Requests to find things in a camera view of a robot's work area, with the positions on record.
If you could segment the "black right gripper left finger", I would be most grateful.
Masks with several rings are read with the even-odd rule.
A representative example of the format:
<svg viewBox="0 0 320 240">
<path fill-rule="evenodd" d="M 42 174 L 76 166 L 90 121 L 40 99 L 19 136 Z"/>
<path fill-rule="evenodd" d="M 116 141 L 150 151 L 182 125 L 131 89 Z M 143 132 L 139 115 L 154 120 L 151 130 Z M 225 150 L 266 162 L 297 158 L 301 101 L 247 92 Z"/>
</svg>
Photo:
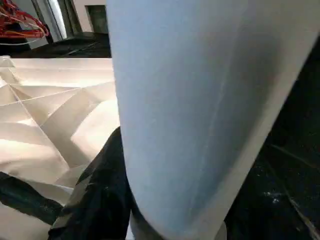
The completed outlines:
<svg viewBox="0 0 320 240">
<path fill-rule="evenodd" d="M 121 129 L 117 127 L 80 175 L 48 238 L 124 240 L 132 204 Z"/>
</svg>

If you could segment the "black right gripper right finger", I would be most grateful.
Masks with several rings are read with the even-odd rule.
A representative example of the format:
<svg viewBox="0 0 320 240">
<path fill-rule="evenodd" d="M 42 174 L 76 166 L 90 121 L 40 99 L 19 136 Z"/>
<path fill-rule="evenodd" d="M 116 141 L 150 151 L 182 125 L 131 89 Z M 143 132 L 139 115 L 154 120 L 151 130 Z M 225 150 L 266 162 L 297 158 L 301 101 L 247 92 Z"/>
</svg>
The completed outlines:
<svg viewBox="0 0 320 240">
<path fill-rule="evenodd" d="M 224 222 L 228 240 L 320 238 L 263 160 L 253 164 Z"/>
</svg>

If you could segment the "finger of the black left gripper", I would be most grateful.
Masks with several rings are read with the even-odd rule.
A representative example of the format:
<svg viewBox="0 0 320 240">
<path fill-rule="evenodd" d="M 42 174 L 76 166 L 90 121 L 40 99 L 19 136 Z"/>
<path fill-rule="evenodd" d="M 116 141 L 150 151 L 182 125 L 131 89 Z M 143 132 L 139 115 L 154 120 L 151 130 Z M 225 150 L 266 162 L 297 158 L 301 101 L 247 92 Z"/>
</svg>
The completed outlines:
<svg viewBox="0 0 320 240">
<path fill-rule="evenodd" d="M 59 186 L 0 173 L 0 202 L 46 224 L 53 225 L 66 215 L 66 197 L 67 192 Z"/>
</svg>

